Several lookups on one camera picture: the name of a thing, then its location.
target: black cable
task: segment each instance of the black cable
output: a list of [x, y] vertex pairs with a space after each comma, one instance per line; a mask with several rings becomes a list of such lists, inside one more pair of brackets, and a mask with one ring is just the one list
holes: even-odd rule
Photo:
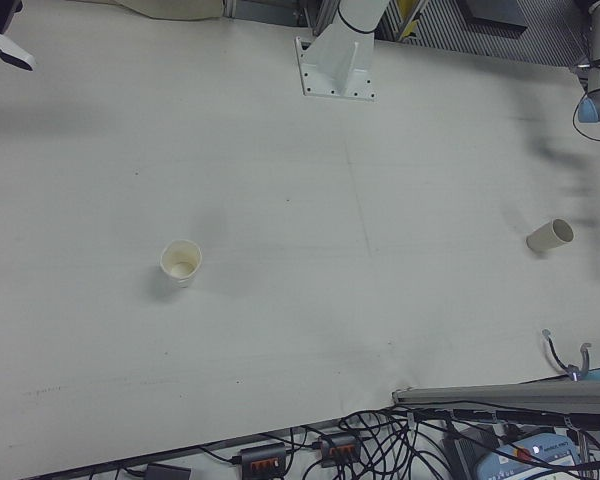
[[304, 474], [302, 475], [302, 480], [307, 480], [307, 476], [309, 475], [309, 472], [311, 470], [313, 470], [317, 465], [320, 465], [321, 462], [322, 462], [322, 460], [317, 460], [317, 461], [313, 462], [311, 465], [309, 465], [307, 467], [307, 469], [304, 471]]
[[[600, 138], [594, 138], [594, 137], [591, 137], [591, 136], [587, 135], [587, 134], [586, 134], [586, 133], [584, 133], [582, 130], [580, 130], [580, 129], [578, 128], [578, 126], [576, 125], [576, 115], [578, 114], [578, 109], [580, 108], [580, 104], [582, 103], [582, 100], [584, 100], [584, 97], [586, 97], [586, 96], [587, 96], [587, 92], [585, 92], [585, 93], [584, 93], [584, 95], [582, 95], [582, 97], [580, 97], [580, 100], [579, 100], [579, 101], [578, 101], [578, 103], [576, 104], [576, 108], [573, 110], [573, 118], [571, 119], [571, 123], [573, 124], [573, 128], [576, 130], [576, 132], [578, 132], [578, 133], [579, 133], [580, 135], [582, 135], [584, 138], [588, 138], [589, 140], [592, 140], [592, 141], [594, 141], [594, 142], [599, 142], [599, 143], [600, 143]], [[560, 365], [560, 367], [561, 367], [563, 370], [566, 370], [566, 368], [567, 368], [567, 367], [566, 367], [566, 366], [564, 366], [564, 364], [558, 360], [558, 358], [555, 356], [555, 354], [554, 354], [554, 358], [556, 359], [556, 361], [558, 361], [558, 362], [559, 362], [559, 365]]]
[[[391, 436], [388, 436], [388, 437], [387, 437], [387, 438], [385, 438], [384, 440], [380, 441], [380, 440], [378, 439], [378, 433], [379, 433], [379, 432], [378, 432], [378, 433], [376, 433], [376, 432], [374, 431], [374, 429], [375, 429], [375, 428], [377, 428], [377, 425], [374, 425], [374, 426], [370, 426], [370, 425], [368, 425], [368, 424], [367, 424], [367, 423], [366, 423], [366, 422], [365, 422], [365, 421], [362, 419], [361, 415], [360, 415], [360, 416], [358, 416], [358, 419], [359, 419], [359, 421], [360, 421], [360, 422], [361, 422], [363, 425], [365, 425], [365, 428], [364, 428], [364, 429], [361, 429], [361, 428], [355, 428], [355, 429], [354, 429], [353, 427], [351, 427], [351, 426], [349, 426], [349, 425], [348, 425], [348, 423], [347, 423], [347, 421], [346, 421], [346, 420], [345, 420], [344, 422], [342, 422], [342, 424], [340, 425], [340, 428], [341, 428], [342, 430], [344, 430], [344, 431], [349, 431], [349, 429], [351, 429], [351, 430], [354, 430], [354, 431], [356, 431], [357, 433], [359, 433], [359, 432], [367, 432], [369, 435], [371, 435], [371, 439], [375, 441], [375, 444], [376, 444], [376, 449], [373, 451], [373, 453], [369, 453], [369, 450], [366, 448], [365, 442], [361, 443], [361, 448], [365, 450], [365, 454], [366, 454], [366, 456], [367, 456], [367, 462], [364, 462], [362, 458], [360, 459], [360, 463], [361, 463], [361, 465], [363, 466], [363, 470], [362, 470], [362, 472], [360, 472], [358, 475], [363, 475], [363, 474], [364, 474], [364, 473], [366, 473], [366, 472], [371, 472], [372, 474], [374, 474], [374, 476], [375, 476], [375, 474], [378, 474], [378, 475], [381, 475], [381, 476], [383, 476], [383, 477], [384, 477], [384, 476], [386, 476], [386, 475], [389, 475], [389, 474], [391, 474], [393, 471], [395, 471], [395, 468], [394, 468], [394, 469], [392, 469], [392, 470], [387, 470], [387, 467], [386, 467], [386, 458], [385, 458], [385, 457], [386, 457], [386, 453], [387, 453], [387, 452], [385, 452], [385, 451], [384, 451], [384, 449], [383, 449], [383, 445], [384, 445], [386, 442], [388, 442], [388, 441], [391, 441], [391, 440], [392, 440], [392, 437], [391, 437]], [[393, 420], [392, 422], [388, 422], [388, 423], [387, 423], [387, 425], [394, 425], [395, 423], [398, 423], [398, 424], [399, 424], [400, 422], [399, 422], [399, 421], [397, 421], [397, 420]], [[391, 450], [391, 449], [392, 449], [392, 448], [395, 446], [395, 444], [396, 444], [398, 441], [400, 441], [400, 439], [399, 439], [399, 438], [396, 438], [395, 440], [393, 440], [393, 442], [392, 442], [392, 444], [391, 444], [391, 446], [390, 446], [390, 448], [389, 448], [389, 451], [390, 451], [390, 450]], [[375, 457], [377, 456], [378, 452], [381, 452], [381, 453], [382, 453], [382, 455], [381, 455], [381, 456], [380, 456], [380, 458], [378, 458], [377, 460], [374, 460], [374, 459], [375, 459]], [[379, 463], [381, 463], [381, 462], [383, 463], [383, 468], [382, 468], [382, 470], [378, 470], [378, 469], [376, 468], [376, 466], [377, 466]]]
[[482, 442], [479, 442], [479, 441], [477, 441], [477, 440], [475, 440], [475, 439], [473, 439], [471, 437], [463, 435], [463, 434], [461, 434], [458, 431], [451, 432], [448, 429], [445, 429], [445, 428], [442, 428], [442, 427], [438, 427], [436, 425], [432, 425], [432, 424], [427, 423], [425, 421], [421, 421], [420, 423], [422, 423], [423, 425], [425, 425], [425, 426], [427, 426], [429, 428], [432, 428], [434, 430], [438, 430], [438, 431], [441, 431], [441, 432], [450, 433], [452, 435], [455, 435], [455, 436], [458, 436], [458, 437], [463, 438], [465, 440], [468, 440], [468, 441], [470, 441], [472, 443], [475, 443], [476, 445], [479, 445], [479, 446], [481, 446], [483, 448], [486, 448], [490, 452], [497, 453], [501, 457], [505, 457], [505, 458], [508, 458], [510, 460], [515, 460], [516, 462], [524, 463], [526, 465], [531, 465], [531, 466], [534, 466], [534, 467], [544, 468], [544, 469], [547, 469], [547, 470], [550, 470], [550, 471], [553, 471], [553, 472], [569, 473], [569, 472], [573, 472], [573, 471], [600, 469], [600, 460], [597, 461], [597, 462], [584, 462], [584, 463], [580, 463], [580, 464], [575, 465], [575, 466], [553, 465], [553, 464], [550, 464], [550, 463], [547, 463], [547, 462], [541, 462], [541, 463], [539, 463], [539, 462], [525, 460], [525, 459], [522, 459], [522, 458], [515, 457], [513, 455], [509, 455], [508, 453], [502, 452], [500, 450], [496, 450], [496, 449], [494, 449], [494, 448], [492, 448], [492, 447], [490, 447], [488, 445], [485, 445]]
[[130, 468], [127, 467], [122, 467], [122, 469], [128, 473], [129, 475], [131, 475], [132, 477], [136, 477], [136, 478], [144, 478], [144, 474], [145, 472], [141, 471], [141, 470], [131, 470]]
[[[292, 436], [293, 435], [293, 428], [290, 428], [289, 432], [291, 432], [290, 436]], [[304, 432], [304, 439], [302, 440], [301, 443], [297, 443], [297, 442], [293, 442], [292, 443], [289, 440], [285, 440], [282, 437], [276, 437], [275, 435], [271, 435], [270, 433], [259, 433], [258, 436], [259, 437], [270, 438], [271, 440], [276, 440], [278, 442], [286, 443], [287, 445], [292, 445], [292, 448], [293, 448], [293, 446], [295, 446], [295, 447], [297, 447], [297, 448], [294, 449], [296, 452], [299, 451], [299, 450], [301, 450], [301, 449], [303, 449], [303, 448], [306, 448], [306, 449], [309, 449], [309, 450], [312, 449], [311, 444], [307, 444], [306, 443], [306, 441], [307, 441], [307, 431], [306, 430]]]
[[342, 20], [342, 23], [344, 23], [349, 29], [353, 30], [356, 33], [360, 33], [362, 35], [369, 35], [370, 33], [375, 32], [375, 28], [373, 30], [360, 30], [359, 28], [354, 27], [353, 25], [351, 25], [349, 22], [347, 22], [347, 19], [344, 18], [344, 15], [342, 15], [342, 12], [340, 11], [340, 3], [338, 3], [338, 16], [340, 17], [340, 20]]
[[[578, 107], [579, 107], [580, 103], [582, 102], [582, 100], [584, 100], [584, 97], [586, 95], [587, 94], [585, 93], [582, 96], [582, 98], [580, 99], [580, 101], [578, 102], [578, 106], [576, 107], [576, 111], [578, 111]], [[543, 330], [542, 333], [546, 333], [547, 334], [547, 336], [545, 338], [546, 338], [547, 342], [549, 343], [549, 349], [551, 350], [551, 355], [553, 355], [553, 359], [556, 361], [556, 363], [560, 366], [560, 368], [562, 370], [564, 370], [565, 372], [568, 371], [567, 370], [567, 366], [560, 361], [560, 358], [558, 358], [558, 354], [556, 353], [556, 347], [553, 345], [553, 340], [551, 340], [551, 336], [549, 335], [549, 331], [548, 330], [546, 330], [546, 331]]]
[[447, 462], [447, 465], [451, 465], [451, 460], [449, 460], [449, 457], [447, 456], [447, 453], [444, 451], [444, 449], [437, 444], [437, 442], [435, 440], [433, 440], [430, 436], [425, 435], [424, 433], [420, 432], [420, 436], [423, 437], [425, 440], [427, 440], [431, 445], [433, 445], [442, 455], [442, 458], [445, 459], [445, 461]]
[[593, 443], [596, 447], [598, 447], [598, 450], [600, 450], [600, 442], [598, 441], [598, 439], [596, 437], [594, 437], [593, 435], [591, 435], [586, 430], [580, 430], [580, 433], [582, 433], [585, 437], [587, 437], [587, 439], [591, 443]]
[[[519, 445], [517, 445], [517, 444], [515, 444], [513, 442], [510, 442], [510, 441], [506, 441], [505, 437], [503, 437], [501, 435], [498, 435], [494, 431], [489, 430], [487, 428], [482, 428], [479, 425], [475, 425], [475, 424], [472, 424], [472, 423], [469, 423], [469, 422], [465, 422], [464, 420], [452, 419], [451, 421], [454, 422], [454, 423], [460, 423], [462, 425], [466, 425], [466, 426], [471, 427], [471, 428], [475, 428], [476, 430], [480, 430], [481, 432], [484, 432], [484, 433], [486, 433], [488, 435], [492, 435], [493, 437], [497, 438], [498, 440], [500, 440], [502, 442], [505, 442], [507, 445], [510, 445], [511, 447], [513, 447], [513, 448], [515, 448], [517, 450], [524, 450], [524, 448], [520, 447]], [[527, 457], [529, 457], [532, 460], [535, 460], [537, 462], [545, 462], [543, 459], [541, 459], [539, 457], [536, 457], [534, 455], [531, 455], [530, 453], [527, 453]], [[571, 473], [571, 472], [565, 472], [565, 473], [567, 475], [573, 477], [573, 478], [581, 478], [579, 475], [577, 475], [575, 473]]]
[[230, 458], [224, 458], [224, 457], [221, 457], [220, 455], [218, 455], [218, 454], [216, 454], [216, 453], [213, 453], [211, 450], [208, 450], [208, 449], [206, 449], [205, 447], [196, 447], [196, 448], [197, 448], [198, 450], [202, 450], [204, 453], [206, 453], [207, 455], [209, 455], [209, 456], [211, 456], [211, 457], [215, 458], [216, 460], [219, 460], [219, 461], [221, 461], [221, 462], [224, 462], [224, 463], [228, 463], [228, 464], [230, 464], [230, 465], [235, 465], [235, 464], [233, 463], [233, 460], [231, 460]]
[[436, 461], [437, 461], [437, 462], [438, 462], [440, 465], [442, 465], [442, 466], [445, 468], [445, 470], [446, 470], [447, 472], [449, 472], [449, 474], [450, 474], [450, 475], [451, 475], [451, 477], [453, 478], [453, 472], [451, 471], [451, 467], [450, 467], [450, 466], [449, 466], [449, 465], [448, 465], [448, 464], [447, 464], [447, 463], [446, 463], [446, 462], [445, 462], [445, 461], [444, 461], [442, 458], [440, 458], [440, 457], [439, 457], [438, 455], [436, 455], [435, 453], [433, 453], [433, 452], [429, 452], [429, 451], [427, 451], [427, 450], [418, 450], [418, 451], [420, 452], [420, 454], [421, 454], [421, 455], [429, 455], [430, 457], [433, 457], [433, 458], [435, 458], [435, 459], [436, 459]]

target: metal grate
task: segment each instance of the metal grate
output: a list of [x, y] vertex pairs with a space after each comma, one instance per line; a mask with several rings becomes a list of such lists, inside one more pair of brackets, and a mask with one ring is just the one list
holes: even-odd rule
[[467, 25], [455, 0], [431, 0], [418, 37], [404, 43], [555, 66], [571, 66], [582, 58], [581, 14], [572, 0], [518, 2], [529, 23], [520, 35]]

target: metal bracket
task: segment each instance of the metal bracket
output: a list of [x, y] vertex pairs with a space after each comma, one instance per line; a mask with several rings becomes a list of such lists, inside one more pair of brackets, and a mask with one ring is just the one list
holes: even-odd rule
[[389, 0], [342, 0], [337, 15], [315, 41], [296, 37], [305, 95], [374, 101], [373, 31]]

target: power outlet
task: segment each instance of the power outlet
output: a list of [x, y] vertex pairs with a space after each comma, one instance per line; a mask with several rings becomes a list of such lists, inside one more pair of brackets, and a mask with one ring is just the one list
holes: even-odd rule
[[284, 477], [287, 451], [284, 443], [245, 448], [240, 451], [242, 480], [270, 480]]

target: electronic device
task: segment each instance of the electronic device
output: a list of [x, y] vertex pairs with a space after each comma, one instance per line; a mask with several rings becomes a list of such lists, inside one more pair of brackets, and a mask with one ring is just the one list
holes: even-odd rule
[[[536, 457], [552, 465], [573, 466], [580, 463], [578, 449], [571, 439], [555, 433], [527, 437], [515, 442], [515, 447], [504, 445], [497, 451], [528, 461], [534, 461], [531, 457]], [[495, 452], [490, 452], [480, 459], [476, 464], [474, 477], [476, 480], [525, 480], [542, 472], [547, 472], [545, 476], [540, 477], [546, 480], [572, 478], [566, 473], [551, 472], [545, 468], [517, 462]]]

